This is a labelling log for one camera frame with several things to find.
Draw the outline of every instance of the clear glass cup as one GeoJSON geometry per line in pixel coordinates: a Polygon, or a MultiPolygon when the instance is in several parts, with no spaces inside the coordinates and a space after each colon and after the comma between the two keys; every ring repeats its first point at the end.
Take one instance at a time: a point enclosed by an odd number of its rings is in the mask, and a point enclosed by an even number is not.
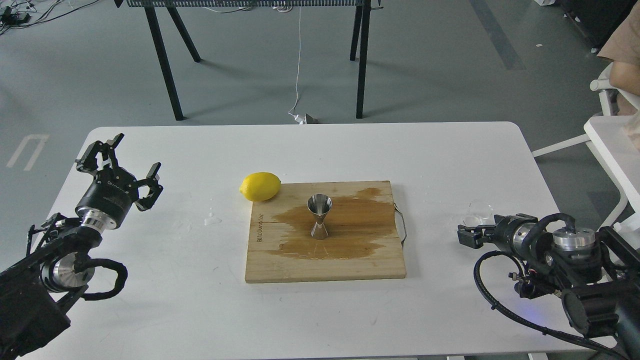
{"type": "Polygon", "coordinates": [[[493,224],[493,208],[484,200],[472,200],[467,211],[462,216],[464,226],[479,226],[493,224]]]}

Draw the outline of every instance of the floor marking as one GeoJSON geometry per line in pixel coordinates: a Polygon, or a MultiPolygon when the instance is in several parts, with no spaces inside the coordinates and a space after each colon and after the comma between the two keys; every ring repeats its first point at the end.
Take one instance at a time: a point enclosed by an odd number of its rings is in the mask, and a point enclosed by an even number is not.
{"type": "Polygon", "coordinates": [[[473,7],[480,23],[484,27],[487,35],[489,35],[489,39],[493,44],[493,47],[498,52],[500,59],[502,59],[502,63],[504,64],[507,70],[525,70],[525,66],[522,63],[522,60],[516,53],[516,50],[511,45],[509,38],[502,30],[502,27],[496,20],[493,12],[487,5],[485,0],[469,0],[471,6],[473,7]]]}
{"type": "Polygon", "coordinates": [[[6,164],[6,167],[13,167],[15,165],[15,162],[18,161],[18,158],[20,157],[20,155],[22,154],[22,151],[24,150],[25,146],[27,146],[27,143],[30,140],[38,140],[39,141],[38,146],[36,146],[36,149],[33,151],[31,158],[29,159],[29,161],[27,162],[27,165],[23,169],[24,171],[30,171],[31,168],[33,167],[33,164],[35,164],[36,160],[38,159],[38,156],[40,156],[40,152],[44,148],[44,144],[47,143],[48,139],[49,139],[49,134],[30,134],[25,136],[22,139],[20,145],[18,145],[18,148],[13,153],[13,156],[11,157],[11,159],[9,159],[9,162],[6,164]]]}

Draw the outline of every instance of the wooden cutting board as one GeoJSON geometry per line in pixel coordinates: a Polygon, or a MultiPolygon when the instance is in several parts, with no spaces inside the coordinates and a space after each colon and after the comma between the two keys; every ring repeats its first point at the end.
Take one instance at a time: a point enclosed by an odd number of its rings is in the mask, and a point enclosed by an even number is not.
{"type": "Polygon", "coordinates": [[[295,282],[406,277],[389,181],[282,184],[254,202],[246,282],[295,282]],[[329,237],[311,237],[308,198],[329,195],[329,237]]]}

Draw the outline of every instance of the black table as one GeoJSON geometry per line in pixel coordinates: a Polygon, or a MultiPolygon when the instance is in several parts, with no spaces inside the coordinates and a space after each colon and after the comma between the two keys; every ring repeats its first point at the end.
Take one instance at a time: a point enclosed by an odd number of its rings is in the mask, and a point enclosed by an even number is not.
{"type": "Polygon", "coordinates": [[[362,119],[362,106],[364,103],[364,81],[367,72],[367,46],[369,43],[369,19],[371,14],[371,0],[127,0],[130,7],[143,7],[147,14],[149,29],[154,39],[160,68],[164,77],[169,100],[173,108],[175,120],[184,120],[180,100],[173,82],[173,75],[169,66],[169,59],[166,55],[160,26],[156,17],[155,8],[166,8],[178,28],[187,49],[193,57],[193,61],[200,62],[193,41],[178,14],[178,7],[229,7],[229,6],[355,6],[355,21],[353,24],[353,37],[351,39],[351,52],[349,59],[356,60],[356,50],[358,47],[358,37],[360,37],[360,64],[358,70],[358,97],[356,101],[356,118],[362,119]]]}

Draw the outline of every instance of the spilled liquid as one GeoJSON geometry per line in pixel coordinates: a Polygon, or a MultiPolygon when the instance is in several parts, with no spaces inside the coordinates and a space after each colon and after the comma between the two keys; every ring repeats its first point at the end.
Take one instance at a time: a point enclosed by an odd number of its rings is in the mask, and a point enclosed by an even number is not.
{"type": "Polygon", "coordinates": [[[329,237],[316,240],[311,237],[315,221],[306,204],[274,216],[277,222],[289,224],[292,229],[282,237],[280,248],[270,254],[294,259],[357,259],[365,258],[383,245],[376,239],[396,231],[394,205],[376,201],[379,188],[360,190],[356,196],[331,197],[333,207],[324,225],[329,237]]]}

